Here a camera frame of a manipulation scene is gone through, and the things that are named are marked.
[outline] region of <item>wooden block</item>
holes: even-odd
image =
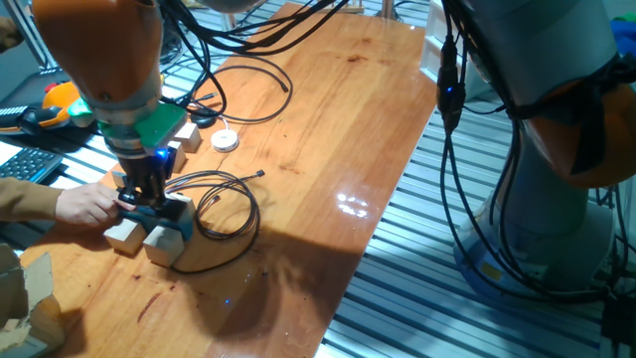
[[[177,155],[175,156],[175,166],[172,171],[180,173],[181,169],[183,169],[183,165],[186,163],[186,152],[183,150],[183,144],[181,144],[181,142],[173,140],[168,143],[168,146],[177,149]]]
[[[126,174],[122,172],[118,172],[118,171],[112,172],[112,181],[115,182],[115,185],[117,186],[117,188],[123,189],[126,187],[126,183],[124,182],[125,177],[126,177]]]
[[[129,255],[137,254],[146,237],[146,231],[141,224],[129,219],[123,219],[103,234],[113,249]]]
[[[181,142],[186,153],[195,153],[201,144],[201,133],[197,124],[188,122],[179,129],[173,140]]]
[[[169,268],[184,251],[183,236],[177,230],[158,226],[144,240],[143,247],[153,264]]]

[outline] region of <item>small white disc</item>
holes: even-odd
[[[212,135],[212,146],[221,153],[231,152],[239,146],[239,135],[231,129],[223,129]]]

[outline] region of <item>keyboard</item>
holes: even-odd
[[[0,166],[0,178],[40,183],[61,163],[62,155],[25,148]]]

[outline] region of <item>wooden tabletop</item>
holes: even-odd
[[[295,9],[287,4],[275,16]],[[238,262],[183,276],[154,266],[143,251],[121,256],[101,234],[61,225],[26,250],[23,265],[43,252],[52,257],[69,335],[59,356],[312,357],[433,110],[435,86],[418,69],[423,39],[423,30],[393,21],[336,15],[271,57],[295,84],[282,115],[231,123],[240,146],[230,154],[210,146],[221,123],[202,131],[204,142],[182,173],[266,173],[249,182],[261,233]],[[233,115],[266,115],[285,99],[261,73],[228,71],[219,80]],[[200,93],[210,91],[207,85]],[[103,182],[112,185],[109,176]],[[184,194],[198,202],[203,191]],[[205,219],[228,230],[246,211],[245,198],[224,193]],[[208,267],[246,244],[197,235],[176,265]]]

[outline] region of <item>cardboard box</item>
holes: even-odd
[[[22,268],[13,250],[0,245],[0,358],[39,357],[60,347],[61,318],[49,254]]]

